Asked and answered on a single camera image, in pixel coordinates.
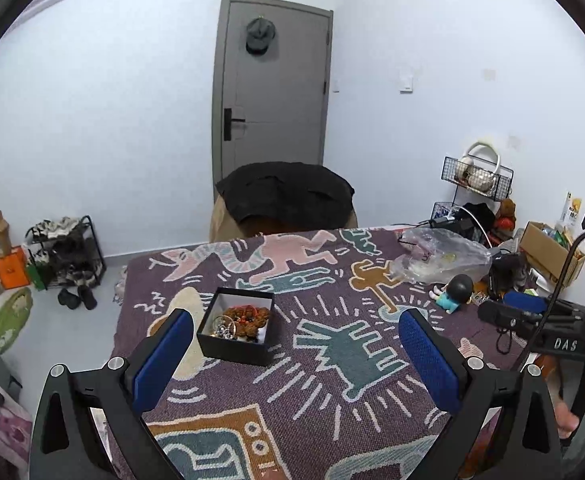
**patterned blanket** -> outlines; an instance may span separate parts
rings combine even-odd
[[[447,421],[397,336],[418,308],[464,354],[507,367],[477,307],[448,315],[432,285],[401,283],[389,263],[403,252],[389,231],[319,231],[203,244],[133,260],[113,355],[129,355],[151,325],[194,287],[197,324],[218,286],[274,292],[268,368],[205,358],[196,340],[144,420],[187,479],[252,479],[278,468],[295,480],[405,478]],[[113,463],[130,471],[116,446]]]

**door frame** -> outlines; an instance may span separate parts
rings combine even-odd
[[[213,195],[216,198],[217,190],[214,184],[221,180],[223,171],[221,167],[221,150],[223,149],[223,73],[226,60],[226,38],[228,36],[228,20],[230,18],[230,4],[241,2],[247,4],[264,4],[286,9],[301,10],[318,14],[328,18],[328,37],[326,41],[327,56],[325,58],[325,94],[321,110],[321,132],[319,138],[320,164],[323,164],[323,147],[325,145],[325,124],[328,113],[328,97],[330,96],[330,65],[333,39],[333,15],[332,10],[319,9],[283,0],[221,0],[219,26],[217,29],[217,47],[214,55],[214,76],[212,79],[212,181]]]

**pink bag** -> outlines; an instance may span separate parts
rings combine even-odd
[[[17,468],[28,469],[32,418],[0,386],[0,456]]]

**door handle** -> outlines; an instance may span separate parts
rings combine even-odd
[[[223,140],[232,140],[232,123],[245,122],[245,119],[232,118],[232,108],[223,108]]]

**white cable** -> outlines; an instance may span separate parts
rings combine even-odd
[[[477,223],[477,225],[479,226],[479,229],[481,229],[481,232],[483,233],[483,236],[485,236],[485,239],[488,240],[488,245],[492,249],[493,245],[490,242],[490,238],[488,238],[488,233],[485,232],[485,229],[479,223],[479,220],[477,220],[477,217],[474,216],[470,211],[468,211],[464,206],[461,206],[461,205],[453,204],[452,207],[450,208],[450,211],[452,211],[452,208],[454,208],[454,207],[458,207],[459,209],[463,209],[466,213],[468,213],[470,216],[472,216],[472,219]]]

